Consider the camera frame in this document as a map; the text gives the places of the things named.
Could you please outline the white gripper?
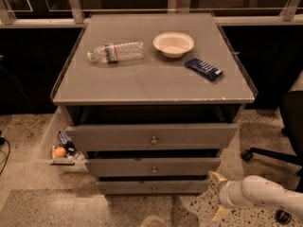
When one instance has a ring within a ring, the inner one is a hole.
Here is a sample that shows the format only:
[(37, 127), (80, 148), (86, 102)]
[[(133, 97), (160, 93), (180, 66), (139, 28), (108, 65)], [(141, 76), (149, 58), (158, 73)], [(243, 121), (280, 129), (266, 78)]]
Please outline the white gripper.
[(241, 181), (228, 181), (223, 175), (216, 171), (208, 172), (215, 185), (219, 185), (218, 205), (212, 217), (212, 221), (221, 221), (226, 218), (233, 208), (244, 206), (244, 197), (241, 191)]

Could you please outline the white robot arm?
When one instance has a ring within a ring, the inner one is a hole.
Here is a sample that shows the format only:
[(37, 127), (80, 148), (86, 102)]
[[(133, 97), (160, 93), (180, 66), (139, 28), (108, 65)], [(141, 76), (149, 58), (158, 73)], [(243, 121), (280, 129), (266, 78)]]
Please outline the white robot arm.
[(233, 209), (254, 206), (275, 208), (303, 219), (302, 193), (285, 189), (257, 175), (231, 181), (215, 171), (209, 171), (208, 174), (219, 188), (219, 204), (213, 221), (225, 218)]

